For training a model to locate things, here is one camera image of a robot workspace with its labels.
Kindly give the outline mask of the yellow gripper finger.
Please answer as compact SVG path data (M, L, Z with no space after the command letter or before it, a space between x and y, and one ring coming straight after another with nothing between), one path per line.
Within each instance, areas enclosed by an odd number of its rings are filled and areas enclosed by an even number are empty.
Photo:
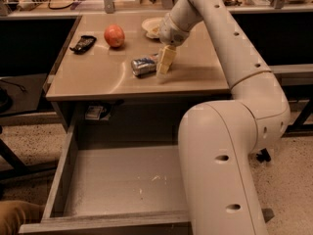
M156 75L159 77L165 76L172 65L176 56L176 47L166 45L158 51L158 63L156 65Z

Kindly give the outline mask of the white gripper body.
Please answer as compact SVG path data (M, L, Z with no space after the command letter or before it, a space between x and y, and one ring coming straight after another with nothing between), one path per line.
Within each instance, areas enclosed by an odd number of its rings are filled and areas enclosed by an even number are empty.
M167 13L159 24L159 40L165 45L181 46L189 37L189 32L180 29Z

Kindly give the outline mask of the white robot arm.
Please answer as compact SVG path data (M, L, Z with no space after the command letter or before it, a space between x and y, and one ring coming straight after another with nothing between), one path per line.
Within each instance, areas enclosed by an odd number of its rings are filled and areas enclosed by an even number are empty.
M290 121L276 76L226 9L224 0L178 0L159 27L156 72L204 23L232 97L193 106L179 126L179 159L194 235L268 235L248 155L278 141Z

